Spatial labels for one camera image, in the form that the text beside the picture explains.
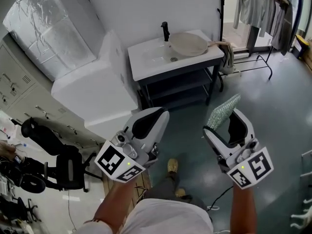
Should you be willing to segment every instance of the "gray floor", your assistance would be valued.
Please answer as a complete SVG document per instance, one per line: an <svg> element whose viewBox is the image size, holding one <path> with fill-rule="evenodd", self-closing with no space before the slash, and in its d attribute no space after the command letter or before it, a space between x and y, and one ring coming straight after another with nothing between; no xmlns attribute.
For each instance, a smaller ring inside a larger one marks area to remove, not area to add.
<svg viewBox="0 0 312 234"><path fill-rule="evenodd" d="M267 68L244 72L242 77L231 75L224 79L223 93L215 89L209 107L200 103L171 112L159 145L159 162L150 168L150 176L155 185L166 174L168 159L175 157L179 161L180 186L211 205L232 183L220 172L215 154L202 138L202 126L213 108L240 93L237 108L252 122L275 168L254 187L258 233L292 234L298 231L289 227L290 215L301 214L302 201L312 198L308 188L312 177L299 178L301 173L312 171L311 157L302 159L300 155L312 149L312 73L291 53L285 57L272 54L269 64L273 69L271 81ZM252 66L264 65L249 62L237 68ZM225 127L221 132L226 134ZM229 229L231 202L232 192L228 192L216 204L220 210L211 212L214 231Z"/></svg>

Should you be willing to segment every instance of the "white cabinet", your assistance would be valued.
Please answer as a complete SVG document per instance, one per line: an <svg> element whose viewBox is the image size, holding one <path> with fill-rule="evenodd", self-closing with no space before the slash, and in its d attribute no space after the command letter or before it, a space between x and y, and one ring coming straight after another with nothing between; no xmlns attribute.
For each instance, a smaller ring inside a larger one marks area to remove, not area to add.
<svg viewBox="0 0 312 234"><path fill-rule="evenodd" d="M0 43L0 108L22 124L35 118L60 140L91 147L104 139L84 127L84 121L51 96L52 83L28 59L10 35Z"/></svg>

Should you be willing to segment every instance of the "cardboard box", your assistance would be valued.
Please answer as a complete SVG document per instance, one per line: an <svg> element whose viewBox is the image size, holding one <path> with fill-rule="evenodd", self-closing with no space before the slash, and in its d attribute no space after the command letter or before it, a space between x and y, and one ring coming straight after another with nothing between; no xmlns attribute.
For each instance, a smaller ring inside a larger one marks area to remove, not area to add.
<svg viewBox="0 0 312 234"><path fill-rule="evenodd" d="M309 49L303 54L303 60L306 63L306 65L309 67L309 69L312 71L312 39L308 40L308 43L310 45Z"/></svg>

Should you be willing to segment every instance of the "white t-shirt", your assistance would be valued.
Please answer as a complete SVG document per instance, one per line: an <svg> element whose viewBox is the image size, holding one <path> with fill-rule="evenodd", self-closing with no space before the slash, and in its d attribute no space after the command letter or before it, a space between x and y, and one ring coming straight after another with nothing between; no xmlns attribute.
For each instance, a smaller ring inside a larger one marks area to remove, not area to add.
<svg viewBox="0 0 312 234"><path fill-rule="evenodd" d="M129 214L120 234L212 234L213 225L201 208L178 201L145 199ZM89 222L75 234L112 234L104 222Z"/></svg>

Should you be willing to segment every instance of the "shelf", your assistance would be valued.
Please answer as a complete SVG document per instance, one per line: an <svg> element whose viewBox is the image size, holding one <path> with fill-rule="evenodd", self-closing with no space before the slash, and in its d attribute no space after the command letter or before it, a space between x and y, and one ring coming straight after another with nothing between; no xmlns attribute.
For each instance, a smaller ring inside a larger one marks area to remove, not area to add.
<svg viewBox="0 0 312 234"><path fill-rule="evenodd" d="M200 69L151 83L147 85L150 98L154 100L211 83L208 73L209 71Z"/></svg>
<svg viewBox="0 0 312 234"><path fill-rule="evenodd" d="M198 100L205 100L207 94L203 86L192 88L186 91L168 95L162 98L153 100L155 107L165 107L167 109L179 107Z"/></svg>

